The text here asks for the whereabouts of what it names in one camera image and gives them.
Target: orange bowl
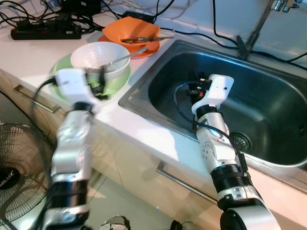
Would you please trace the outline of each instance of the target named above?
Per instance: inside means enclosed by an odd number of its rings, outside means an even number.
[[[158,36],[160,27],[141,19],[125,17],[121,18],[102,30],[104,35],[112,42],[118,43],[129,51],[138,50],[150,42],[129,44],[121,42],[121,39],[136,38],[136,37],[149,37],[152,34]]]

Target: white bowl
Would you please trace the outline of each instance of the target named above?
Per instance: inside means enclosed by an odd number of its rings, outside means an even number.
[[[113,42],[93,42],[76,49],[71,55],[71,64],[75,68],[99,69],[100,66],[129,55],[129,51]],[[130,62],[130,58],[114,63],[105,73],[106,80],[112,80],[121,75]],[[98,74],[89,74],[97,80]]]

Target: drawer handle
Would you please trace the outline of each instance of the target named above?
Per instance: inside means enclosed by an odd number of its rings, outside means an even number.
[[[21,95],[22,97],[24,97],[25,99],[27,100],[30,100],[32,102],[34,102],[35,104],[37,104],[38,106],[40,106],[41,108],[43,109],[46,109],[48,112],[54,114],[56,111],[58,111],[61,107],[59,107],[58,105],[55,105],[53,108],[49,108],[48,106],[38,102],[38,101],[35,101],[33,100],[32,97],[29,97],[27,94],[21,92],[21,90],[23,89],[24,87],[22,85],[17,85],[13,91],[16,92],[17,94]]]
[[[161,174],[161,175],[163,175],[163,176],[165,176],[165,177],[167,177],[168,179],[176,182],[177,184],[185,187],[186,189],[190,190],[191,192],[196,193],[197,195],[199,195],[202,198],[208,200],[212,204],[217,205],[217,200],[216,199],[212,198],[211,196],[203,193],[202,191],[198,190],[197,188],[195,188],[195,187],[185,183],[184,181],[182,181],[182,180],[178,179],[177,177],[175,177],[175,176],[169,174],[168,172],[164,171],[164,166],[165,166],[165,162],[160,161],[160,163],[159,163],[159,165],[158,165],[158,167],[156,169],[156,172]]]

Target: spoon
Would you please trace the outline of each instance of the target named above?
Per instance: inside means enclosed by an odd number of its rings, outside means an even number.
[[[122,61],[122,60],[124,60],[124,59],[130,58],[130,57],[133,57],[133,56],[135,56],[135,55],[144,53],[144,52],[146,51],[146,49],[147,49],[146,47],[143,47],[142,49],[139,49],[138,51],[136,51],[136,52],[134,52],[134,53],[132,53],[132,54],[129,54],[129,55],[124,56],[124,57],[121,57],[121,58],[119,58],[119,59],[117,59],[117,60],[115,60],[115,61],[111,61],[111,62],[109,62],[109,63],[107,63],[107,64],[105,64],[105,65],[102,65],[102,66],[100,67],[100,69],[86,68],[86,70],[87,70],[88,73],[100,73],[100,70],[101,70],[102,68],[104,68],[104,69],[106,70],[106,72],[107,72],[107,69],[108,69],[112,64],[114,64],[114,63],[116,63],[116,62],[119,62],[119,61]]]

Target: sink drain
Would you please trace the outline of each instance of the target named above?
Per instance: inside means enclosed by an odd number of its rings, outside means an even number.
[[[247,136],[242,133],[231,133],[230,137],[236,143],[237,147],[242,152],[247,152],[250,149],[251,143]]]

